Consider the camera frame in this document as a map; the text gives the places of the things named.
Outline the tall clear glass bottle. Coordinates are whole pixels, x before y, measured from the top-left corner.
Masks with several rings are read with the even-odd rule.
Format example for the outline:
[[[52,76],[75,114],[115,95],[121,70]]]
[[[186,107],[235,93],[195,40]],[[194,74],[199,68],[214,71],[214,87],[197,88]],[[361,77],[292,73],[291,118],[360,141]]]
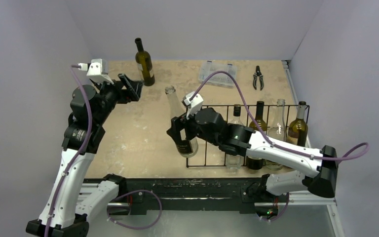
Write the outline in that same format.
[[[165,88],[165,94],[167,96],[170,107],[170,118],[179,117],[185,110],[182,102],[178,99],[176,89],[170,85]],[[176,143],[176,147],[181,156],[190,158],[196,155],[198,152],[198,141],[196,138],[192,140],[183,140]]]

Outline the green wine bottle back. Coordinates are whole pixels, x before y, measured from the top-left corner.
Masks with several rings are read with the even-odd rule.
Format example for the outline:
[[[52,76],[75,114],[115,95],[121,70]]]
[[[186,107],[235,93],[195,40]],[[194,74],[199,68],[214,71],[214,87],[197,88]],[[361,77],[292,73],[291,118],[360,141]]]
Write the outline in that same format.
[[[141,38],[135,38],[135,44],[138,50],[135,55],[135,61],[141,80],[145,86],[152,86],[155,83],[155,76],[151,56],[144,50]]]

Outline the green wine bottle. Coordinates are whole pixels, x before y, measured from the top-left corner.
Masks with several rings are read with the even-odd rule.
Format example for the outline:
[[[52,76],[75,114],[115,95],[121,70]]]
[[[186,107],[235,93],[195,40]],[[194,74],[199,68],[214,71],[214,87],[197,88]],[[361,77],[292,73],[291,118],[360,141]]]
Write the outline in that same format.
[[[287,131],[287,142],[301,147],[305,147],[308,133],[308,126],[304,120],[305,110],[306,102],[300,101],[296,119],[290,123]]]
[[[263,119],[264,115],[264,101],[257,101],[256,103],[256,114],[255,121],[260,126],[264,133],[267,132],[267,123]],[[260,170],[263,167],[264,160],[261,158],[250,158],[246,157],[246,165],[249,169]]]
[[[145,86],[152,86],[155,83],[155,76],[151,56],[144,50],[141,38],[135,38],[135,44],[138,50],[135,55],[135,61],[141,80]]]

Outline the square clear liquor bottle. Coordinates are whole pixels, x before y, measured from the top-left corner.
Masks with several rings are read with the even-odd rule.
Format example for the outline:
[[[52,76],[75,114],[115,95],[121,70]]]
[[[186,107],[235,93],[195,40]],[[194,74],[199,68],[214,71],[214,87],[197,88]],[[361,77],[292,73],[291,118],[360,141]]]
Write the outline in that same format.
[[[240,119],[241,116],[241,105],[235,104],[233,106],[233,118],[229,123],[242,125],[242,121]],[[233,156],[226,154],[226,167],[228,169],[239,169],[244,162],[243,156]]]

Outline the green wine bottle front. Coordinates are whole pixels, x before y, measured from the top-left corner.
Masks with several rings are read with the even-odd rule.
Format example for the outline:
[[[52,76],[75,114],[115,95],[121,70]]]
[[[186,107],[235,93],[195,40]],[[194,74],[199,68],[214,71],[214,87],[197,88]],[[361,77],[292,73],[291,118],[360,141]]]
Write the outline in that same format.
[[[263,119],[264,115],[264,101],[257,101],[256,103],[256,114],[255,121],[260,126],[264,133],[267,132],[267,123]],[[264,160],[261,158],[250,158],[246,157],[246,165],[249,169],[260,170],[263,167]]]

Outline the clear wine bottle dark label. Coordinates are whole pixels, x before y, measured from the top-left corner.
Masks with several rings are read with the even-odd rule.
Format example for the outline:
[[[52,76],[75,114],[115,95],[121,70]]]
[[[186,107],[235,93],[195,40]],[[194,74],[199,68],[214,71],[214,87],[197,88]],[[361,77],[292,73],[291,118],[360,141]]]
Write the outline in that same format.
[[[284,121],[285,99],[277,100],[273,122],[267,132],[268,137],[286,142],[286,124]]]

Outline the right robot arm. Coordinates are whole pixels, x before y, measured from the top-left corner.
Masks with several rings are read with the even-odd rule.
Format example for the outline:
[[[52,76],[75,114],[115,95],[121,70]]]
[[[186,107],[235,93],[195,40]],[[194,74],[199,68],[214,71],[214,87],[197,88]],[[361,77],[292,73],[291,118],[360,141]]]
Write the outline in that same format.
[[[166,133],[178,143],[181,130],[187,140],[200,138],[228,155],[266,159],[292,168],[292,172],[262,177],[257,194],[264,201],[304,190],[323,198],[335,197],[338,164],[333,161],[336,149],[331,146],[305,148],[268,138],[247,126],[227,123],[213,108],[172,118]]]

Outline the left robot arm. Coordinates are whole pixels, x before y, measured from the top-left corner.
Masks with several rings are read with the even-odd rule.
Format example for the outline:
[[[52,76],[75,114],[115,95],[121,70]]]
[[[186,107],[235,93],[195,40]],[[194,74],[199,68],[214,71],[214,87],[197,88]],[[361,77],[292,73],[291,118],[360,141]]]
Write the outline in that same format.
[[[79,85],[72,93],[59,170],[47,204],[26,232],[37,237],[84,237],[110,200],[127,197],[125,178],[109,174],[100,187],[78,202],[84,177],[105,135],[104,122],[117,104],[140,100],[143,83],[119,74],[117,80]]]

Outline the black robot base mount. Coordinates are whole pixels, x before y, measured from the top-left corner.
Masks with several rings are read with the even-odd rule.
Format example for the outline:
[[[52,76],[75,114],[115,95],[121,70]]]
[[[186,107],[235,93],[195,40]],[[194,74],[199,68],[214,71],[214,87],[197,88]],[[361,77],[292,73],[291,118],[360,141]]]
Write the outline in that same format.
[[[106,175],[85,179],[85,183],[113,181],[118,186],[108,199],[110,206],[127,207],[132,215],[148,210],[237,211],[274,217],[289,200],[286,194],[274,196],[265,190],[262,178],[124,178]]]

